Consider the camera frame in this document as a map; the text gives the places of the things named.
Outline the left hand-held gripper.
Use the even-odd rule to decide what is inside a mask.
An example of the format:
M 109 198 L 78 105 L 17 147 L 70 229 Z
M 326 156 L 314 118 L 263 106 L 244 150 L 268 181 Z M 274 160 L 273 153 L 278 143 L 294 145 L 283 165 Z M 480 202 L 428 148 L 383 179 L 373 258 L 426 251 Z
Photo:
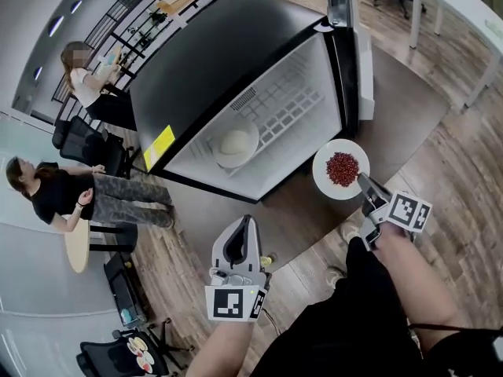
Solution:
M 251 243 L 249 228 L 251 223 Z M 235 266 L 248 260 L 252 265 Z M 261 268 L 262 254 L 259 228 L 251 215 L 227 226 L 212 248 L 211 283 L 205 287 L 209 320 L 256 322 L 270 289 L 271 273 Z

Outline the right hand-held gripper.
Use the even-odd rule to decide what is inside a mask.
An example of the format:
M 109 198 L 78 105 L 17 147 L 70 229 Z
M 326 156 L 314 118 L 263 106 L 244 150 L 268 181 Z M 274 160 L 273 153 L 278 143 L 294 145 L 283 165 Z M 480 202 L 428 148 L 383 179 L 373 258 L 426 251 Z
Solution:
M 381 225 L 391 223 L 405 232 L 413 243 L 416 234 L 423 232 L 432 205 L 406 192 L 391 194 L 367 174 L 359 174 L 357 183 L 365 198 L 362 213 L 365 219 L 359 234 L 367 251 L 376 249 L 381 235 Z

